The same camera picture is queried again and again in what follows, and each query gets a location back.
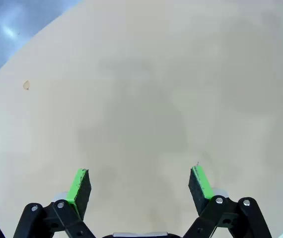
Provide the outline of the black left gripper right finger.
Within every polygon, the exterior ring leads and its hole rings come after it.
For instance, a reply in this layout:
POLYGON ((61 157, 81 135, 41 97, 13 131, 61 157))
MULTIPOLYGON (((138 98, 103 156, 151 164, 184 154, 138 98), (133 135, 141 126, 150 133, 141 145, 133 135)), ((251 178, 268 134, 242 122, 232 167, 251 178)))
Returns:
POLYGON ((202 166, 191 168, 188 187, 198 218, 183 237, 211 238, 217 228, 227 228, 233 238, 272 236, 257 201, 243 197, 234 202, 215 194, 202 166))

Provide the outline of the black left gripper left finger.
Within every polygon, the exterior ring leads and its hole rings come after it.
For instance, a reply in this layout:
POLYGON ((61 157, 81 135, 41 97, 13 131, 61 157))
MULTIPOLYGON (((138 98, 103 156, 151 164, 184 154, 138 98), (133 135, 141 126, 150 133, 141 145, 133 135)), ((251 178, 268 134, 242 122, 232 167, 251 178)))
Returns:
POLYGON ((79 169, 66 198, 43 207, 39 203, 25 206, 15 238, 52 238, 57 232, 65 232, 70 238, 93 238, 95 235, 84 223, 91 184, 87 169, 79 169))

